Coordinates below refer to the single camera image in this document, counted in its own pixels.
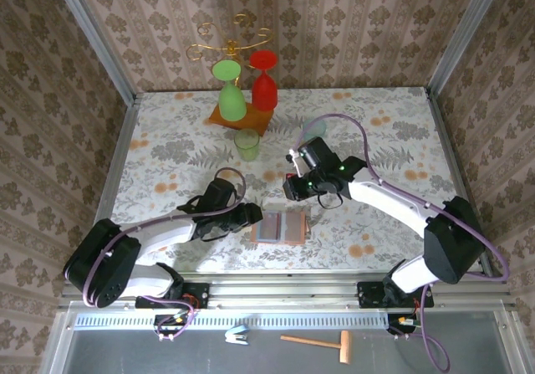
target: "green cup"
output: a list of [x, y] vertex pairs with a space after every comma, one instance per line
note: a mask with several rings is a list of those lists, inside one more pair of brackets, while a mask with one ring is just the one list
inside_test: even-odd
[[241, 129], [234, 136], [237, 153], [244, 161], [254, 161], [260, 152], [260, 136], [256, 130]]

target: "red wine glass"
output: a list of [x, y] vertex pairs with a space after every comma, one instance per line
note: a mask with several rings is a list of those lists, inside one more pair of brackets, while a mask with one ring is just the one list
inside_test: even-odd
[[277, 106], [277, 85], [275, 80], [268, 76], [266, 70], [277, 64], [277, 55], [271, 50], [258, 50], [251, 55], [251, 66], [262, 71], [252, 85], [252, 104], [262, 111], [275, 109]]

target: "green wine glass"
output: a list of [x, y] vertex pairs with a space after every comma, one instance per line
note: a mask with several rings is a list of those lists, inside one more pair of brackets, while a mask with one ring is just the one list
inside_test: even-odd
[[221, 81], [226, 81], [225, 86], [219, 93], [219, 112], [227, 121], [243, 119], [247, 113], [245, 98], [242, 90], [234, 85], [234, 80], [242, 72], [242, 67], [234, 60], [222, 60], [214, 64], [212, 74]]

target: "wooden hammer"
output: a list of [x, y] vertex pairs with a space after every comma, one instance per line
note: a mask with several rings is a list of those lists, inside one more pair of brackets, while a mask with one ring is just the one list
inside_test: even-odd
[[281, 339], [283, 341], [304, 343], [306, 345], [325, 346], [325, 347], [333, 347], [335, 349], [340, 349], [340, 363], [344, 363], [344, 364], [351, 363], [352, 337], [351, 337], [351, 332], [349, 332], [348, 330], [342, 331], [342, 335], [340, 336], [340, 343], [316, 341], [315, 339], [308, 339], [308, 338], [301, 338], [299, 336], [287, 336], [287, 335], [281, 335]]

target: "glass cup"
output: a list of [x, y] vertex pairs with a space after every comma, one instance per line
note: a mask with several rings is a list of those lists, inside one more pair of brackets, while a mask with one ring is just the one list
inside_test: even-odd
[[234, 136], [237, 153], [244, 161], [254, 161], [260, 151], [260, 136], [256, 130], [241, 129]]
[[226, 81], [219, 93], [219, 112], [227, 121], [243, 119], [247, 113], [247, 106], [242, 90], [234, 85], [234, 80], [240, 76], [242, 67], [234, 60], [222, 60], [211, 68], [212, 74], [221, 81]]
[[[312, 122], [315, 118], [307, 119], [303, 122], [303, 128], [305, 128], [309, 123]], [[325, 123], [325, 120], [320, 120], [314, 123], [314, 126], [310, 127], [306, 133], [304, 133], [303, 141], [308, 141], [313, 139], [314, 137], [323, 137], [325, 134], [325, 131], [327, 130], [327, 124]]]
[[277, 106], [277, 84], [268, 76], [266, 70], [277, 64], [277, 55], [271, 50], [258, 50], [249, 58], [249, 63], [255, 69], [262, 71], [252, 84], [252, 104], [261, 111], [269, 111]]

